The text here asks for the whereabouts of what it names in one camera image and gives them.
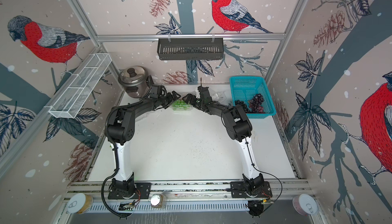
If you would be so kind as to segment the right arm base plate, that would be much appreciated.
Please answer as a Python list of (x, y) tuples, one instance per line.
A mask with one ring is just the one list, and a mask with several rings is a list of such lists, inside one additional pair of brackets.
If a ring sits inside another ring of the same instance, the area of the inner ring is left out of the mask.
[(232, 198), (273, 197), (270, 184), (267, 181), (262, 184), (257, 183), (255, 186), (251, 186), (246, 181), (234, 181), (230, 182), (230, 187), (226, 188), (226, 191), (231, 193)]

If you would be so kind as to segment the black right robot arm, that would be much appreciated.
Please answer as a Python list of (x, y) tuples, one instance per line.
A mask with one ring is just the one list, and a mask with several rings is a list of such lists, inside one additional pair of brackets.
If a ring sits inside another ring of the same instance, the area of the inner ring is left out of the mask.
[(245, 192), (249, 196), (261, 194), (264, 176), (254, 160), (251, 144), (253, 127), (244, 109), (239, 105), (228, 106), (213, 100), (208, 87), (199, 86), (198, 93), (199, 97), (189, 93), (182, 100), (200, 111), (220, 117), (228, 136), (236, 141), (239, 148)]

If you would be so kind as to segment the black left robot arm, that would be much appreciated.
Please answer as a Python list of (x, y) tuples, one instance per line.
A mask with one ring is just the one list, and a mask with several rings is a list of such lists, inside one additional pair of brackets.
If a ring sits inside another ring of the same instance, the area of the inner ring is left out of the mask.
[(111, 180), (108, 199), (130, 199), (149, 197), (150, 185), (135, 184), (131, 167), (131, 139), (135, 134), (136, 118), (159, 109), (167, 109), (181, 97), (175, 91), (169, 92), (163, 85), (152, 84), (148, 93), (139, 101), (113, 107), (109, 112), (104, 134), (112, 144), (115, 170), (104, 182)]

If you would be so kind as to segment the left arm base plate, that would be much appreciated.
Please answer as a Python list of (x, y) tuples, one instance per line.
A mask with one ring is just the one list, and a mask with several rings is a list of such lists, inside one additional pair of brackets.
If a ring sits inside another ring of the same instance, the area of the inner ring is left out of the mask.
[(108, 199), (126, 200), (126, 199), (148, 199), (151, 190), (151, 183), (140, 182), (127, 183), (125, 181), (114, 180), (109, 188)]

